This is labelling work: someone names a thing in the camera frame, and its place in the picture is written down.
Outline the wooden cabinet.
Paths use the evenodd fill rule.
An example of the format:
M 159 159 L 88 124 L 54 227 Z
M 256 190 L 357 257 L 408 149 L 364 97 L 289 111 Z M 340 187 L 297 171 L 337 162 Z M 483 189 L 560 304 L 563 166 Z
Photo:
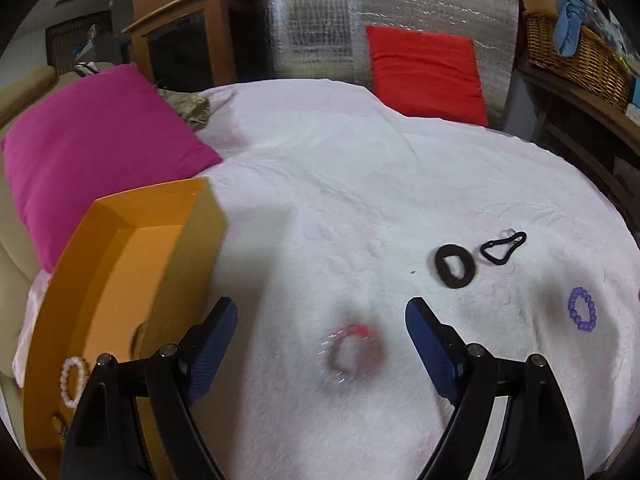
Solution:
M 157 87 L 197 92 L 268 72 L 258 0 L 132 0 L 122 32 L 140 72 Z

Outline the small red pillow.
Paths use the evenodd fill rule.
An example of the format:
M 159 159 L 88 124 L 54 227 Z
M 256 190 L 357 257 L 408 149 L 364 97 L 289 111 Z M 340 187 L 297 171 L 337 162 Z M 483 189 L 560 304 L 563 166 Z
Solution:
M 390 26 L 367 27 L 374 94 L 408 117 L 489 125 L 474 42 Z

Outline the silver foil insulation sheet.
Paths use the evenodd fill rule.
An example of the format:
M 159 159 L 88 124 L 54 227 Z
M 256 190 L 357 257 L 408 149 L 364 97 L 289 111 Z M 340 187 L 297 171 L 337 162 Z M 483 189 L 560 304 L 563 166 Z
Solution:
M 279 78 L 329 78 L 370 87 L 370 25 L 469 37 L 489 123 L 500 125 L 514 62 L 518 0 L 265 0 L 265 8 L 271 66 Z

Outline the patterned beige cloth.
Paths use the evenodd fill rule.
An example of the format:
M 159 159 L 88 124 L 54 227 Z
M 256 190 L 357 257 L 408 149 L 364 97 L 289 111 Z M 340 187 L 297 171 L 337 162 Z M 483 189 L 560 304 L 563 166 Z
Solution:
M 157 93 L 193 131 L 204 128 L 209 121 L 209 100 L 197 93 L 157 88 Z

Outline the wicker basket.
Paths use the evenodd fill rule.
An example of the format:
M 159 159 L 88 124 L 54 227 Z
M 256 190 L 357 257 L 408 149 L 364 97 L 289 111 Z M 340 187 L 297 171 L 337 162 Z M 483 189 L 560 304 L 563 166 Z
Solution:
M 578 46 L 571 56 L 561 56 L 553 44 L 555 16 L 542 11 L 525 11 L 529 63 L 604 99 L 624 110 L 634 85 L 631 73 L 613 50 L 589 28 L 582 26 Z

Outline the magenta pillow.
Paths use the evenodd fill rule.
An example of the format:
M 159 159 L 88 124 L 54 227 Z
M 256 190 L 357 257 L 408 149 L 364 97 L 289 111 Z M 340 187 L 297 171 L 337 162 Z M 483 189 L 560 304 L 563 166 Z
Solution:
M 4 136 L 2 155 L 46 272 L 98 198 L 189 179 L 222 161 L 134 64 L 85 76 L 29 107 Z

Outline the thin black hair elastic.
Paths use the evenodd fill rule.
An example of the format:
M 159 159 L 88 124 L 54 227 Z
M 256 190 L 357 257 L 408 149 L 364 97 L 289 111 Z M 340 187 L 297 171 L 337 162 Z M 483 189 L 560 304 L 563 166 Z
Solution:
M 505 266 L 514 252 L 522 247 L 527 240 L 524 231 L 513 232 L 507 237 L 488 240 L 480 246 L 480 255 L 494 266 Z

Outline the orange cardboard box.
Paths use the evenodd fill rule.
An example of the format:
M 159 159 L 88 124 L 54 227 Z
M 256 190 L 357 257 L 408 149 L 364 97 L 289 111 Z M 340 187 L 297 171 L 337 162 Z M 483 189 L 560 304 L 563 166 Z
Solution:
M 58 478 L 62 440 L 52 418 L 70 422 L 61 396 L 64 362 L 104 353 L 147 358 L 198 322 L 227 221 L 205 178 L 136 188 L 96 200 L 50 278 L 26 361 L 26 448 Z

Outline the white pink floral blanket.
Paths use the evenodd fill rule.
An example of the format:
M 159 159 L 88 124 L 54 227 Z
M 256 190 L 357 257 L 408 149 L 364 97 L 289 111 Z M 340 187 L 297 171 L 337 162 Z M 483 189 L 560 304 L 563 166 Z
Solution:
M 586 473 L 606 467 L 639 415 L 639 249 L 577 168 L 350 84 L 207 96 L 228 220 L 209 290 L 240 322 L 194 414 L 228 478 L 414 478 L 451 413 L 405 328 L 415 296 L 496 356 L 543 354 Z M 480 255 L 518 231 L 505 266 Z

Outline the blue cloth in basket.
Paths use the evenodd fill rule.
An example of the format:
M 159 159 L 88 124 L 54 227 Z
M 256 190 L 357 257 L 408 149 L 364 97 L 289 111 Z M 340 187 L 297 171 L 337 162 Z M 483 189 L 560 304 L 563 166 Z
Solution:
M 582 24 L 589 18 L 586 0 L 561 0 L 558 6 L 553 45 L 561 58 L 570 58 L 577 50 Z

